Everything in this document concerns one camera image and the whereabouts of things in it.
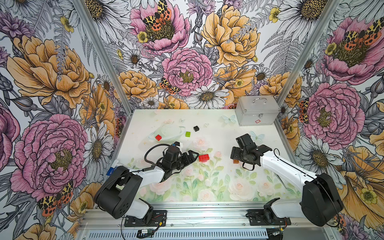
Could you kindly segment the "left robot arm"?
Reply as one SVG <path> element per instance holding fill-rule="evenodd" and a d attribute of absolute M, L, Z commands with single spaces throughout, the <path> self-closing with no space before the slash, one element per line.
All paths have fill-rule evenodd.
<path fill-rule="evenodd" d="M 155 145 L 144 155 L 149 167 L 132 171 L 118 166 L 97 191 L 94 201 L 115 219 L 129 217 L 148 226 L 155 220 L 154 208 L 145 200 L 136 198 L 140 188 L 166 182 L 196 162 L 199 156 L 192 150 L 183 153 L 178 142 Z"/>

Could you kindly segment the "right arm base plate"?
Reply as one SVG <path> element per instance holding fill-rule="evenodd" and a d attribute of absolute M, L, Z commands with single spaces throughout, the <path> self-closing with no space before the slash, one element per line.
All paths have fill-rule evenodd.
<path fill-rule="evenodd" d="M 246 217 L 251 226 L 290 226 L 290 218 L 278 218 L 271 210 L 267 209 L 250 209 Z"/>

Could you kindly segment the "long red lego brick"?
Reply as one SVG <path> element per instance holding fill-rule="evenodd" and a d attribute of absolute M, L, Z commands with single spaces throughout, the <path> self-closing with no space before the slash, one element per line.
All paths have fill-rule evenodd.
<path fill-rule="evenodd" d="M 210 160 L 209 154 L 199 155 L 199 162 L 205 163 Z"/>

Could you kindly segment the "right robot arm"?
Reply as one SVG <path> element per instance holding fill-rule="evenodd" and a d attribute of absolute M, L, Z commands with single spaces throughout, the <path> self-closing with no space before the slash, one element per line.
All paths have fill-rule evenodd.
<path fill-rule="evenodd" d="M 318 227 L 330 225 L 332 220 L 336 220 L 337 226 L 341 224 L 340 212 L 344 204 L 328 174 L 316 174 L 285 160 L 278 149 L 256 145 L 249 134 L 238 137 L 236 141 L 238 146 L 232 148 L 232 160 L 273 172 L 292 184 L 302 196 L 299 200 L 272 199 L 264 204 L 262 212 L 248 213 L 248 216 L 266 225 L 287 226 L 291 218 L 307 219 Z"/>

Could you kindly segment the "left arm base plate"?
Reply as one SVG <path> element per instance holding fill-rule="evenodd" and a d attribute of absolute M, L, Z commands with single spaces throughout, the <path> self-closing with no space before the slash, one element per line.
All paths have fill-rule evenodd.
<path fill-rule="evenodd" d="M 127 216 L 124 221 L 124 227 L 157 227 L 159 223 L 161 226 L 166 225 L 167 210 L 153 210 L 152 216 L 145 219 L 138 219 L 136 217 Z"/>

